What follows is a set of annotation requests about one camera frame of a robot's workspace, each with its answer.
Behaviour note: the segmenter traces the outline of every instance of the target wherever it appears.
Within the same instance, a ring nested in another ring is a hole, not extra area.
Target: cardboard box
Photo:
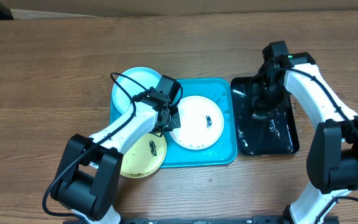
[[[11,9],[88,16],[358,9],[356,0],[1,0]]]

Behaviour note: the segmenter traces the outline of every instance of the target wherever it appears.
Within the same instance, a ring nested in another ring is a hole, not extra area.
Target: white plate
[[[187,149],[205,149],[222,135],[222,111],[212,100],[203,96],[188,96],[178,105],[180,128],[170,132],[180,146]]]
[[[158,74],[158,72],[146,67],[130,68],[122,74],[139,82],[146,89],[149,89],[150,87],[155,88],[161,79],[161,75]],[[117,82],[129,93],[130,96],[134,96],[144,91],[142,87],[127,78],[118,77]],[[131,103],[125,93],[118,86],[114,85],[112,87],[111,97],[117,110],[121,114],[124,114],[128,110],[129,104]]]

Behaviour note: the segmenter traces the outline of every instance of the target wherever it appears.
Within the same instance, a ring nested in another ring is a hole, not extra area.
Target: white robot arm
[[[111,139],[102,143],[102,147],[105,147],[106,149],[116,148],[118,152],[125,155],[127,151],[137,142],[137,140],[139,140],[143,135],[153,131],[157,124],[158,112],[145,103],[135,102],[135,104],[136,113],[133,119],[119,132],[112,136]],[[107,128],[104,128],[102,131],[92,134],[90,138],[92,138],[95,143],[100,141],[106,137],[108,133],[113,132],[125,121],[127,121],[133,110],[134,109],[131,105],[123,115],[115,120],[115,122],[110,124]],[[90,165],[96,169],[99,167],[99,164],[94,162],[91,162]],[[98,221],[90,220],[86,215],[77,210],[72,209],[72,211],[81,215],[89,224],[119,224],[121,221],[121,216],[115,211],[112,205],[104,217]]]
[[[335,102],[341,107],[344,114],[350,120],[357,116],[357,113],[348,108],[323,80],[317,65],[304,63],[295,65],[293,68],[315,76],[327,88]],[[344,121],[343,117],[336,111],[321,87],[310,78],[297,72],[287,71],[284,77],[284,87],[299,101],[315,129],[319,123],[323,123],[328,119]],[[322,194],[320,189],[315,188],[313,184],[309,182],[299,199],[291,204],[290,212],[292,220],[296,224],[314,224],[316,217],[333,197],[345,196],[350,192],[350,190],[342,189],[334,190],[329,194]],[[320,223],[323,222],[329,210],[320,218]]]
[[[71,137],[56,178],[48,188],[51,198],[74,211],[76,217],[83,217],[81,222],[118,224],[121,218],[112,202],[122,158],[143,135],[180,127],[179,101],[172,104],[179,89],[182,88],[176,80],[163,75],[155,89],[134,96],[134,105],[107,128],[89,138],[79,134]],[[78,164],[91,165],[98,171],[93,177],[79,170]]]

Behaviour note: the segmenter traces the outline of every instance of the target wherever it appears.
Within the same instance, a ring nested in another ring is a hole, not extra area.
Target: plastic tray
[[[214,101],[223,113],[224,128],[221,137],[215,144],[199,151],[179,146],[169,133],[165,133],[167,155],[161,168],[231,163],[237,156],[237,143],[230,85],[222,78],[191,78],[181,79],[178,82],[183,87],[183,97],[204,96]],[[114,103],[111,102],[110,123],[118,119],[120,115],[120,112],[114,107]]]
[[[254,119],[251,99],[245,86],[252,77],[238,77],[231,82],[237,147],[241,153],[252,155],[294,154],[299,150],[298,135],[293,118],[291,99],[269,112],[264,119]]]

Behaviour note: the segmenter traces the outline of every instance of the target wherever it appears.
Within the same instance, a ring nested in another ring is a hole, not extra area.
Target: dirty plate
[[[160,168],[166,155],[165,137],[145,134],[125,154],[120,174],[129,178],[148,176]]]
[[[180,128],[170,132],[176,143],[187,149],[206,149],[222,135],[222,111],[203,96],[187,96],[178,105]]]
[[[155,88],[161,79],[161,75],[158,74],[158,72],[146,67],[130,68],[122,74],[139,82],[146,89],[149,89],[150,87]],[[130,96],[134,96],[144,91],[142,87],[125,77],[118,77],[117,82],[130,94]],[[129,98],[120,88],[116,87],[116,85],[112,87],[111,97],[117,110],[121,114],[124,114],[129,108]]]

